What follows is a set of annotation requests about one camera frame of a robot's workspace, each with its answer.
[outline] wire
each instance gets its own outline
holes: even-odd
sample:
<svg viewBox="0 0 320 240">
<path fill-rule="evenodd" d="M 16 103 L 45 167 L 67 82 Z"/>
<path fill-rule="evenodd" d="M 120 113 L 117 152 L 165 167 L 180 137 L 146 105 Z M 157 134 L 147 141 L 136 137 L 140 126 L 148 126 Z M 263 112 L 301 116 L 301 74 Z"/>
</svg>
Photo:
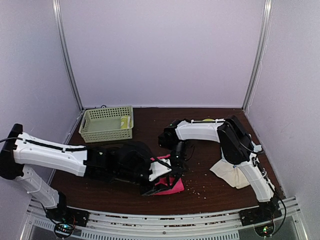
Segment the wire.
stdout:
<svg viewBox="0 0 320 240">
<path fill-rule="evenodd" d="M 277 228 L 277 230 L 275 232 L 272 233 L 272 235 L 275 235 L 277 232 L 279 232 L 279 230 L 281 229 L 281 227 L 283 226 L 285 220 L 286 220 L 286 216 L 287 216 L 287 207 L 284 203 L 284 201 L 282 201 L 282 199 L 279 197 L 278 193 L 274 190 L 274 188 L 271 186 L 270 183 L 268 183 L 269 187 L 271 188 L 272 192 L 279 198 L 281 204 L 283 205 L 283 208 L 284 208 L 284 217 L 283 217 L 283 220 L 280 224 L 280 226 Z"/>
<path fill-rule="evenodd" d="M 241 145 L 245 150 L 249 151 L 249 152 L 252 153 L 252 154 L 257 154 L 257 155 L 259 155 L 259 154 L 264 154 L 264 153 L 265 153 L 264 150 L 261 150 L 261 151 L 252 151 L 251 149 L 247 148 L 241 141 L 239 141 L 239 143 L 240 143 L 240 145 Z"/>
<path fill-rule="evenodd" d="M 193 149 L 192 149 L 192 153 L 191 153 L 190 157 L 188 157 L 188 159 L 186 159 L 186 160 L 185 160 L 186 162 L 187 162 L 187 161 L 189 161 L 189 160 L 192 158 L 192 156 L 194 155 L 194 152 L 195 152 L 195 148 L 196 148 L 196 146 L 195 146 L 195 145 L 193 145 L 192 147 L 193 147 Z"/>
<path fill-rule="evenodd" d="M 23 140 L 23 139 L 20 138 L 20 137 L 7 137 L 7 138 L 4 138 L 4 139 L 0 140 L 0 143 L 3 143 L 3 142 L 8 141 L 8 140 L 13 140 L 13 139 Z"/>
<path fill-rule="evenodd" d="M 43 211 L 45 212 L 45 216 L 54 224 L 54 227 L 53 227 L 53 233 L 54 235 L 57 237 L 57 238 L 60 238 L 60 239 L 66 239 L 66 238 L 69 238 L 74 230 L 76 229 L 76 218 L 75 216 L 72 216 L 73 217 L 73 225 L 71 226 L 69 223 L 65 222 L 65 221 L 61 221 L 61 222 L 55 222 L 53 221 L 53 219 L 48 215 L 48 211 L 46 210 L 45 206 L 41 203 L 41 206 L 43 208 Z M 60 232 L 65 232 L 67 233 L 67 235 L 64 235 L 62 233 L 58 233 L 57 231 L 60 231 Z"/>
</svg>

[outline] brown tabletop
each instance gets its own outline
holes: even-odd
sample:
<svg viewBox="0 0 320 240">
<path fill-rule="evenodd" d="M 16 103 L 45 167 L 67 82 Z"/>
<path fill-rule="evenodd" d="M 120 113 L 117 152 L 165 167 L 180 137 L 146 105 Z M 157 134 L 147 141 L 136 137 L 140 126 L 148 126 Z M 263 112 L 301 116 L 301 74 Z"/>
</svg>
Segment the brown tabletop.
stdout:
<svg viewBox="0 0 320 240">
<path fill-rule="evenodd" d="M 226 118 L 236 115 L 245 129 L 258 139 L 241 109 L 232 108 L 135 108 L 133 140 L 146 143 L 156 156 L 170 153 L 158 146 L 158 135 L 175 119 Z M 78 129 L 70 144 L 84 145 Z M 105 183 L 57 170 L 51 186 L 67 196 L 72 207 L 88 210 L 144 215 L 172 215 L 219 212 L 257 205 L 250 186 L 236 189 L 229 186 L 209 169 L 221 159 L 220 146 L 212 141 L 195 141 L 192 158 L 187 162 L 190 170 L 182 177 L 185 190 L 172 195 L 140 196 L 139 186 L 113 182 Z M 265 155 L 259 160 L 268 172 L 271 182 L 279 183 Z"/>
</svg>

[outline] glass panel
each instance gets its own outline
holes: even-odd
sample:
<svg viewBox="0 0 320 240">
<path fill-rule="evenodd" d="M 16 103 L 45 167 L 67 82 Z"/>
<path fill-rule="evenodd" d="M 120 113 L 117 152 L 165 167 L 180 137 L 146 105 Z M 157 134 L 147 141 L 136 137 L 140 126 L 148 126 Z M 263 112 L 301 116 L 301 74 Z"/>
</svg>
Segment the glass panel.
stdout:
<svg viewBox="0 0 320 240">
<path fill-rule="evenodd" d="M 57 240 L 57 238 L 53 231 L 47 230 L 38 226 L 33 226 L 30 234 L 29 240 Z M 68 240 L 79 240 L 76 236 L 71 236 L 67 238 Z"/>
<path fill-rule="evenodd" d="M 275 230 L 278 229 L 282 222 L 282 219 L 277 220 L 274 222 L 275 224 Z M 244 240 L 261 240 L 263 239 L 261 236 L 257 235 L 254 227 L 246 228 L 246 229 L 240 229 L 239 230 L 239 236 L 240 239 Z M 295 221 L 293 220 L 292 216 L 287 216 L 285 218 L 285 221 L 279 230 L 274 236 L 272 236 L 272 240 L 284 240 L 284 239 L 290 239 L 290 240 L 299 240 L 299 235 L 296 230 Z"/>
</svg>

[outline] white wall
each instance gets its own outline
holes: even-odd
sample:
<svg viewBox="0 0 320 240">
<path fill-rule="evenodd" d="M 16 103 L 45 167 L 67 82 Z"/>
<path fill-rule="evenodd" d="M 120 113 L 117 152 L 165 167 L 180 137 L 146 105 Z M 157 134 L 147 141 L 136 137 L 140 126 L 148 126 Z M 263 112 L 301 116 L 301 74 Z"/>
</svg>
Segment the white wall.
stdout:
<svg viewBox="0 0 320 240">
<path fill-rule="evenodd" d="M 85 107 L 241 107 L 264 0 L 62 0 Z"/>
<path fill-rule="evenodd" d="M 39 138 L 65 139 L 78 109 L 59 41 L 52 1 L 0 1 L 0 139 L 14 123 Z M 45 179 L 51 172 L 36 170 Z M 0 239 L 18 238 L 29 201 L 19 185 L 0 178 Z"/>
<path fill-rule="evenodd" d="M 247 115 L 287 197 L 320 239 L 320 1 L 274 1 Z"/>
</svg>

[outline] black cable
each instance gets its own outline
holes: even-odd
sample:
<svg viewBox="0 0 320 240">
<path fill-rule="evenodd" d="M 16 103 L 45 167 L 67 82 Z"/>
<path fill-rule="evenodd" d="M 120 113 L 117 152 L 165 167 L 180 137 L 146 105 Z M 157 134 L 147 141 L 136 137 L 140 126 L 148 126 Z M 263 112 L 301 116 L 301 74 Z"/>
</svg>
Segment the black cable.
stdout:
<svg viewBox="0 0 320 240">
<path fill-rule="evenodd" d="M 8 141 L 8 140 L 13 140 L 13 139 L 23 140 L 23 139 L 20 138 L 20 137 L 7 137 L 7 138 L 4 138 L 4 139 L 0 140 L 0 143 L 3 143 L 3 142 Z"/>
<path fill-rule="evenodd" d="M 265 151 L 264 150 L 261 150 L 261 151 L 252 151 L 251 149 L 247 148 L 241 141 L 239 141 L 240 145 L 245 149 L 247 150 L 248 152 L 252 153 L 252 154 L 264 154 Z"/>
<path fill-rule="evenodd" d="M 188 157 L 188 159 L 185 160 L 186 162 L 189 161 L 192 158 L 192 156 L 194 155 L 195 148 L 196 148 L 196 146 L 193 145 L 192 153 L 191 153 L 190 157 Z"/>
<path fill-rule="evenodd" d="M 279 232 L 279 230 L 281 229 L 281 227 L 283 226 L 285 220 L 286 220 L 286 216 L 287 216 L 287 207 L 284 203 L 284 201 L 282 201 L 282 199 L 279 197 L 278 193 L 274 190 L 274 188 L 271 186 L 270 183 L 268 183 L 269 187 L 271 188 L 272 192 L 278 197 L 278 199 L 280 200 L 281 204 L 283 205 L 284 208 L 284 217 L 283 220 L 280 224 L 280 226 L 277 228 L 277 230 L 275 232 L 272 233 L 272 235 L 275 235 L 277 232 Z"/>
<path fill-rule="evenodd" d="M 54 146 L 54 145 L 50 145 L 50 144 L 46 144 L 46 143 L 42 143 L 34 140 L 29 140 L 29 139 L 26 139 L 25 141 L 30 144 L 38 145 L 45 148 L 60 150 L 62 152 L 81 152 L 81 151 L 86 151 L 92 148 L 92 146 L 85 146 L 85 147 L 79 147 L 79 148 L 63 148 L 60 146 Z"/>
<path fill-rule="evenodd" d="M 53 227 L 53 233 L 54 235 L 57 237 L 57 238 L 60 238 L 60 239 L 66 239 L 66 238 L 69 238 L 72 233 L 74 232 L 75 230 L 75 227 L 74 226 L 71 226 L 69 223 L 67 222 L 55 222 L 52 220 L 52 218 L 48 215 L 48 211 L 46 210 L 45 206 L 41 203 L 41 206 L 43 208 L 43 211 L 45 212 L 45 216 L 54 224 L 54 227 Z M 57 230 L 59 230 L 60 232 L 63 232 L 63 229 L 66 229 L 65 226 L 68 226 L 68 234 L 67 235 L 64 235 L 64 234 L 61 234 L 61 233 L 58 233 Z"/>
</svg>

